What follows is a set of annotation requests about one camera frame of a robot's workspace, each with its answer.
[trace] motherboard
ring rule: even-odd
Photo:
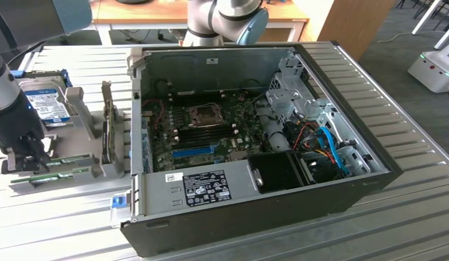
[[[145,100],[155,172],[243,160],[265,152],[255,110],[261,97],[228,91]]]

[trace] grey floor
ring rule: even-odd
[[[360,64],[449,153],[449,95],[433,93],[408,74],[420,53],[433,51],[444,34],[404,35],[391,43],[377,43],[413,30],[419,20],[412,18],[417,11],[412,6],[407,1],[404,9],[392,9]],[[439,19],[429,20],[421,31],[432,31],[437,22]]]

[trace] blue pcie slot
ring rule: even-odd
[[[173,151],[173,158],[179,157],[192,157],[203,154],[213,154],[215,147],[193,148],[191,150]]]

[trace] ribbed metal surface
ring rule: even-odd
[[[151,260],[449,259],[448,155],[341,49],[328,42],[304,46],[405,173],[345,213]],[[103,107],[100,82],[112,80],[116,104],[128,112],[125,53],[125,48],[47,47],[32,67],[64,66],[92,110]],[[0,260],[137,260],[109,226],[109,197],[129,188],[127,178],[23,196],[6,190],[7,180],[0,176]]]

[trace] robotic arm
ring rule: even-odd
[[[223,36],[239,45],[257,42],[268,25],[263,0],[191,0],[184,46],[223,45]]]
[[[88,0],[0,0],[0,53],[89,26]],[[48,169],[35,109],[0,56],[0,149],[8,156],[3,173]]]

